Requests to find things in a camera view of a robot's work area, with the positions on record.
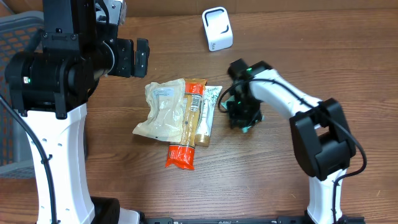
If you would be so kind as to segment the white cream tube gold cap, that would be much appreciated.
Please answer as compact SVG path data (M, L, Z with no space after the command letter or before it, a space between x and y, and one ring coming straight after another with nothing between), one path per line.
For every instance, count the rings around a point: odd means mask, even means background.
M206 86L202 100L201 116L195 135L195 144L197 146L208 147L210 145L215 106L221 90L222 86Z

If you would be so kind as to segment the beige clear pouch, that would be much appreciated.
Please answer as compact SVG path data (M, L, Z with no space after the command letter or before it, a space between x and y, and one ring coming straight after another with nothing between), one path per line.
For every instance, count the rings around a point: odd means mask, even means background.
M182 78L146 85L146 102L150 112L147 119L139 123L132 133L158 141L179 142L185 113L184 94L185 80Z

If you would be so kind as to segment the orange noodle packet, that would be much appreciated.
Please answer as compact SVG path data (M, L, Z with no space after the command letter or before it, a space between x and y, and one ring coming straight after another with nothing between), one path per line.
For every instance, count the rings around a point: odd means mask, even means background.
M180 169L194 169L195 135L201 115L201 103L206 83L207 80L201 78L185 79L182 137L179 142L170 143L166 167L175 165Z

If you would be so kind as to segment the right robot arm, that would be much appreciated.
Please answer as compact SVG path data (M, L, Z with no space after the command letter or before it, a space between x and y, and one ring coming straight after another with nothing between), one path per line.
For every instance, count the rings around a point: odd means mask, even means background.
M264 61L230 64L231 98L223 103L232 128L262 121L261 103L289 120L295 158L309 177L310 201L302 223L351 223L340 208L343 177L356 154L341 105L310 96Z

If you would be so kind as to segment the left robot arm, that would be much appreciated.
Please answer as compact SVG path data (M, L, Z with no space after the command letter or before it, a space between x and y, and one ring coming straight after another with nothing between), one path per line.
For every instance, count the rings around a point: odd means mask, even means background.
M5 70L6 108L25 130L39 198L39 223L144 223L116 198L92 197L85 167L87 102L101 77L142 78L147 39L120 39L124 1L44 1L44 27L34 46Z

